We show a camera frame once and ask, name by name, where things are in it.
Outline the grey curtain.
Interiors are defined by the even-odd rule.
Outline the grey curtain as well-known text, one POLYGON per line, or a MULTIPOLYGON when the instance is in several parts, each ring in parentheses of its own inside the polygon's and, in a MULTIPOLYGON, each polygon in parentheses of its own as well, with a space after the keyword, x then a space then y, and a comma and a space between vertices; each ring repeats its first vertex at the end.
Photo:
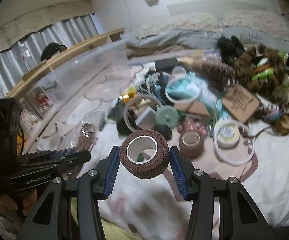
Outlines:
POLYGON ((41 63, 41 55, 50 43, 72 47, 84 40, 97 36, 90 14, 57 22, 31 33, 0 53, 0 96, 6 95, 15 85, 41 63))

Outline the wooden bedside shelf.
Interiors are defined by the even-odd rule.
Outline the wooden bedside shelf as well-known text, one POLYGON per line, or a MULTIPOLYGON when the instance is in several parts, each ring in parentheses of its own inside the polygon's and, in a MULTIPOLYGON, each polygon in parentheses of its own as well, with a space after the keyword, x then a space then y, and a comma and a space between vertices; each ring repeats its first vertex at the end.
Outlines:
POLYGON ((29 73, 25 74, 22 80, 7 94, 7 98, 20 96, 30 85, 38 81, 38 79, 44 77, 49 72, 52 72, 65 62, 70 61, 76 56, 89 50, 119 40, 120 35, 124 32, 124 28, 119 28, 101 35, 96 35, 92 38, 88 38, 87 40, 83 40, 82 42, 79 42, 65 51, 51 57, 49 60, 44 61, 29 73))

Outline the teal filled white hoop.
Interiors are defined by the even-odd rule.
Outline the teal filled white hoop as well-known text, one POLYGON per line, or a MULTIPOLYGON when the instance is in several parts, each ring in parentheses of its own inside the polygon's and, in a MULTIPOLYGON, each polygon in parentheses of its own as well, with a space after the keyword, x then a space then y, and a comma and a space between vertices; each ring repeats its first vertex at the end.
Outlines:
POLYGON ((199 83, 188 77, 172 79, 165 88, 165 96, 172 103, 189 103, 201 95, 202 89, 199 83))

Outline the brown bandage roll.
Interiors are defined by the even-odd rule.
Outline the brown bandage roll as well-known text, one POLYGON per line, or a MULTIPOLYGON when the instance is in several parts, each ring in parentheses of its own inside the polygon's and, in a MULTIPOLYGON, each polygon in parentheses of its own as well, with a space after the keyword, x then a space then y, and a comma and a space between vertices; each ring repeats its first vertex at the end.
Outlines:
POLYGON ((179 148, 184 157, 199 157, 204 151, 204 139, 198 132, 183 132, 179 138, 179 148))
POLYGON ((157 131, 140 130, 125 139, 119 150, 122 165, 140 179, 161 175, 169 163, 167 141, 157 131))

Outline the paper curtain valance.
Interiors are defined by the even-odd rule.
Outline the paper curtain valance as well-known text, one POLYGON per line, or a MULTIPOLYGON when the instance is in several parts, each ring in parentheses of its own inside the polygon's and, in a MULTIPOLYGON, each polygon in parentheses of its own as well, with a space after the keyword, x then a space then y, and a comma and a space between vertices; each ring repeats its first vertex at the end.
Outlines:
POLYGON ((0 26, 0 52, 11 48, 26 35, 49 25, 94 13, 90 0, 57 3, 30 11, 0 26))

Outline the green round plastic disc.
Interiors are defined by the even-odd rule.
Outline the green round plastic disc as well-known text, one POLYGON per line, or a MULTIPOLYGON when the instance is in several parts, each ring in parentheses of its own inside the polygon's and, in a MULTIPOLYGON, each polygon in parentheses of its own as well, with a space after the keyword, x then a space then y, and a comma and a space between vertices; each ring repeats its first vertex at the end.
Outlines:
POLYGON ((178 124, 179 114, 174 107, 165 105, 156 111, 155 120, 158 125, 166 125, 173 129, 178 124))

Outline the brown cardboard tag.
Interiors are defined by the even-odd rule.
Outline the brown cardboard tag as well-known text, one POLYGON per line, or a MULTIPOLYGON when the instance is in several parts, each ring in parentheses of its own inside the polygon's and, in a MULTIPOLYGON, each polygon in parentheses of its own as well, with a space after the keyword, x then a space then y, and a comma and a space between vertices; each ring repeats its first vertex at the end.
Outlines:
POLYGON ((259 108, 260 101, 246 88, 235 84, 221 99, 223 106, 237 121, 246 123, 259 108))

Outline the grey beige duvet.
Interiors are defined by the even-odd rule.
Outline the grey beige duvet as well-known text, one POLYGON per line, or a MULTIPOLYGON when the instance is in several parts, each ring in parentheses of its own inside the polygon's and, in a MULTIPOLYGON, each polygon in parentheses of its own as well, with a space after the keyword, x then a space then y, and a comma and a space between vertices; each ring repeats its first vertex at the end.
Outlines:
POLYGON ((274 12, 229 10, 221 17, 197 12, 163 18, 122 35, 136 55, 140 49, 212 49, 217 40, 235 36, 243 45, 263 44, 289 53, 289 21, 274 12))

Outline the black box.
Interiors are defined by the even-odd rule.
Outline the black box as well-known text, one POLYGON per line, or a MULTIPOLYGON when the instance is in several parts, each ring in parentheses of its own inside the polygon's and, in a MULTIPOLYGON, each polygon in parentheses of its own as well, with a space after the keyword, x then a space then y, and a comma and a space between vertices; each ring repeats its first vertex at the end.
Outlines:
POLYGON ((155 69, 157 72, 171 73, 174 67, 180 66, 177 58, 169 58, 155 61, 155 69))

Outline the large white embroidery hoop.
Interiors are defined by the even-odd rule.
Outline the large white embroidery hoop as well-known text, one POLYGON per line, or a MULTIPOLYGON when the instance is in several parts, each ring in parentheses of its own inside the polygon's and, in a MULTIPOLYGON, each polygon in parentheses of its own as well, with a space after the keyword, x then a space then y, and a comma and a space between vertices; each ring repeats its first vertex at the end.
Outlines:
POLYGON ((251 152, 246 159, 232 160, 223 155, 222 150, 231 150, 238 145, 241 137, 240 129, 249 135, 249 128, 245 124, 231 119, 219 119, 213 129, 214 148, 218 157, 232 166, 240 166, 248 163, 255 153, 255 139, 253 139, 250 148, 251 152))

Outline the clear plastic storage bin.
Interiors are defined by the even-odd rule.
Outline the clear plastic storage bin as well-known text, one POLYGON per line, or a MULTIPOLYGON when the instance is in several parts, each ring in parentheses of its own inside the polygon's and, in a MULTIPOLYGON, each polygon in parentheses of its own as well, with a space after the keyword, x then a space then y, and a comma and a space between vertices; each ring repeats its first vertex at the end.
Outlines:
POLYGON ((81 121, 97 127, 132 77, 124 40, 85 52, 43 77, 35 87, 47 94, 51 107, 28 139, 24 153, 74 146, 81 121))

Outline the yellow toy block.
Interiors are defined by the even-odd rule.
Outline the yellow toy block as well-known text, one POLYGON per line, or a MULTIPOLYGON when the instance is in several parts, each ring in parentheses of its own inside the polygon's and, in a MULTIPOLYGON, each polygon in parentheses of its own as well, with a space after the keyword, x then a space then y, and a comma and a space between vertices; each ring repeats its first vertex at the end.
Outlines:
POLYGON ((137 90, 134 86, 128 87, 127 92, 123 93, 119 96, 120 102, 124 103, 125 105, 130 101, 132 98, 137 96, 137 90))

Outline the black visor cap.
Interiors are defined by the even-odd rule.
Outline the black visor cap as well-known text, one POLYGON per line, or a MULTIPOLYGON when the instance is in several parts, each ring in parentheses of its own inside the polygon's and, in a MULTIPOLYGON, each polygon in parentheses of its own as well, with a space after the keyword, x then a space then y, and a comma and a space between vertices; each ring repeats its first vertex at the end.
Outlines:
POLYGON ((40 60, 41 62, 49 60, 55 54, 59 54, 60 52, 65 51, 66 49, 67 47, 65 45, 52 42, 44 49, 40 60))

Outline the white tape roll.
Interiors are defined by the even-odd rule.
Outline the white tape roll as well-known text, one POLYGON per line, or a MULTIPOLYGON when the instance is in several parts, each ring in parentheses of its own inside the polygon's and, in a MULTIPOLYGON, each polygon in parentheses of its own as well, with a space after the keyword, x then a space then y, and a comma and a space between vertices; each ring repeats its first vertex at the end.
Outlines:
POLYGON ((222 149, 234 148, 240 138, 239 128, 236 124, 223 125, 224 122, 224 119, 220 119, 214 126, 215 131, 221 127, 217 136, 218 146, 222 149))

